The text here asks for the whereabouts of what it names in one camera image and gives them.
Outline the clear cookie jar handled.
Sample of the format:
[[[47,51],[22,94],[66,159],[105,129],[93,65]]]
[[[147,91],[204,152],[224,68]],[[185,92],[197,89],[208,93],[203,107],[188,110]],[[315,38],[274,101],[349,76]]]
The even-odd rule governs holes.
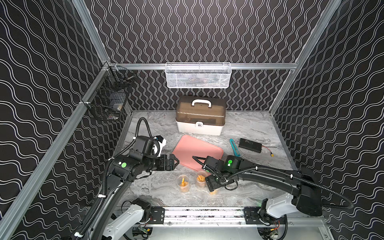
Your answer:
[[[218,194],[218,192],[219,192],[219,189],[216,189],[216,190],[214,190],[214,191],[210,192],[210,195],[217,195],[217,194]]]

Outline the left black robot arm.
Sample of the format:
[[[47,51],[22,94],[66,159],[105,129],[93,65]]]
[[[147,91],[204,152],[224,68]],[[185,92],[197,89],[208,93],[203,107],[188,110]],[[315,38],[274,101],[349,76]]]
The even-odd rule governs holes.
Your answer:
[[[112,219],[120,199],[135,180],[145,179],[155,171],[173,171],[180,163],[175,155],[162,154],[166,144],[162,136],[139,135],[141,123],[147,122],[141,117],[133,141],[108,160],[95,203],[66,240],[119,240],[133,226],[152,220],[151,205],[140,199],[132,201],[127,210]]]

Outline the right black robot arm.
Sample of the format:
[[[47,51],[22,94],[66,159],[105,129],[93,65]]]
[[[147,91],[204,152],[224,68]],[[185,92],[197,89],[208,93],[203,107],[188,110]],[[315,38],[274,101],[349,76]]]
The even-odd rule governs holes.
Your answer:
[[[351,200],[321,185],[308,170],[276,169],[236,156],[228,156],[225,161],[211,156],[192,158],[210,173],[206,177],[210,192],[220,188],[234,191],[239,181],[254,182],[283,191],[279,197],[262,201],[257,215],[267,225],[295,212],[320,217],[324,208],[349,210],[354,207]]]

